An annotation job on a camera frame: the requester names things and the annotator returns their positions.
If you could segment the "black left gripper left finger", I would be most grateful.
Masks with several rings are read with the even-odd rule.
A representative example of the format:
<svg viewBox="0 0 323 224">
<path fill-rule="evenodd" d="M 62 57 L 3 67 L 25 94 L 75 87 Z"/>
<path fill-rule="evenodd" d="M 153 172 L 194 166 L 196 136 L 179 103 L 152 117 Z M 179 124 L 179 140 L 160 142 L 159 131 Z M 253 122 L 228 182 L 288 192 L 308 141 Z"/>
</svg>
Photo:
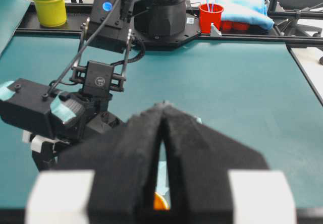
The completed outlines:
<svg viewBox="0 0 323 224">
<path fill-rule="evenodd" d="M 90 223 L 140 223 L 154 213 L 163 110 L 155 105 L 61 154 L 54 171 L 94 171 Z"/>
</svg>

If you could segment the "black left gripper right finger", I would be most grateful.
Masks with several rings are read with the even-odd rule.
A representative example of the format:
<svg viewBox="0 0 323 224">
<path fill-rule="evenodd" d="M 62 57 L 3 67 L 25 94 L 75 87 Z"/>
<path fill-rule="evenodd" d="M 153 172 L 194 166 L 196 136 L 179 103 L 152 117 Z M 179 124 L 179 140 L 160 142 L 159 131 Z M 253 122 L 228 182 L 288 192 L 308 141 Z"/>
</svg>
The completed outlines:
<svg viewBox="0 0 323 224">
<path fill-rule="evenodd" d="M 263 155 L 171 106 L 162 130 L 176 223 L 233 223 L 228 170 L 267 170 Z"/>
</svg>

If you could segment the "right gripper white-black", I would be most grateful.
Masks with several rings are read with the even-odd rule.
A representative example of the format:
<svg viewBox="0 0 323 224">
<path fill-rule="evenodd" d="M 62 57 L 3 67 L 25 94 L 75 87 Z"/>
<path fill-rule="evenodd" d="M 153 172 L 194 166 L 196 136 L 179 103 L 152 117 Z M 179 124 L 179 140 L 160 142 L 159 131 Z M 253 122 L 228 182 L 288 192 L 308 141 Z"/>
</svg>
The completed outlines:
<svg viewBox="0 0 323 224">
<path fill-rule="evenodd" d="M 22 141 L 30 144 L 37 169 L 44 171 L 53 168 L 63 151 L 123 124 L 124 122 L 107 110 L 112 98 L 112 94 L 107 98 L 99 98 L 88 97 L 80 92 L 71 93 L 67 97 L 59 96 L 60 103 L 55 108 L 64 109 L 64 116 L 74 113 L 80 118 L 70 119 L 72 126 L 58 130 L 55 139 L 23 131 Z"/>
</svg>

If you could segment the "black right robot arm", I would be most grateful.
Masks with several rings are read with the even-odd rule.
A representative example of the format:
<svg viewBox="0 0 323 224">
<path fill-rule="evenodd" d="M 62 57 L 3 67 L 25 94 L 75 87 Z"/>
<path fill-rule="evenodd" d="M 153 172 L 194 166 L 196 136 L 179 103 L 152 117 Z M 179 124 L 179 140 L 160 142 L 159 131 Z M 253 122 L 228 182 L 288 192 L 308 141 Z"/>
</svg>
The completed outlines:
<svg viewBox="0 0 323 224">
<path fill-rule="evenodd" d="M 198 37 L 198 19 L 188 25 L 188 18 L 186 0 L 94 0 L 78 53 L 68 66 L 73 72 L 70 84 L 82 88 L 59 94 L 58 78 L 44 95 L 44 100 L 56 97 L 59 108 L 73 118 L 64 127 L 55 124 L 52 137 L 31 134 L 32 158 L 39 171 L 52 168 L 70 146 L 121 124 L 107 109 L 112 92 L 122 92 L 126 80 L 125 70 L 115 73 L 115 67 L 139 61 L 149 48 L 175 48 Z"/>
</svg>

